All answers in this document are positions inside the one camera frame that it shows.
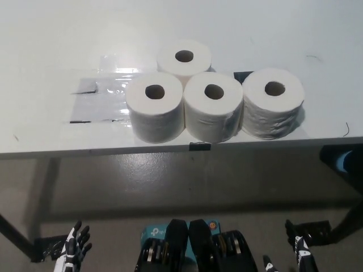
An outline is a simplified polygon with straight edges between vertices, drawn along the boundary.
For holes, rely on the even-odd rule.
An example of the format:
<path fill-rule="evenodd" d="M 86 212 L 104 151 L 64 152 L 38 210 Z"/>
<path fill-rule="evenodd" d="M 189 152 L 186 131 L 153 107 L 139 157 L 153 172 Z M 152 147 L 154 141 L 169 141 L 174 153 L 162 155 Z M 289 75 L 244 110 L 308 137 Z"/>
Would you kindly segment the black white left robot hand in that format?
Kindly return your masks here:
<path fill-rule="evenodd" d="M 69 232 L 62 247 L 61 254 L 56 260 L 54 272 L 80 272 L 82 262 L 87 252 L 92 248 L 89 243 L 90 227 L 81 229 L 82 222 L 79 220 Z"/>

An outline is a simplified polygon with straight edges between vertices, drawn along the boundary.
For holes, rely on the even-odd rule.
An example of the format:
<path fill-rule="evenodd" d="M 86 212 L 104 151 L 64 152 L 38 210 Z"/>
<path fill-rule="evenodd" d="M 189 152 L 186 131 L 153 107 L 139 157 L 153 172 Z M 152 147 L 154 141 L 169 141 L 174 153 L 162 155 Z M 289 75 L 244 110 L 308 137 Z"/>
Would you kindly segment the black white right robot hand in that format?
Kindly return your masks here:
<path fill-rule="evenodd" d="M 296 231 L 295 226 L 289 220 L 285 223 L 286 233 L 289 238 L 293 238 L 294 254 L 297 261 L 297 268 L 300 272 L 318 272 L 318 267 L 315 258 L 309 250 L 303 236 L 300 236 Z"/>

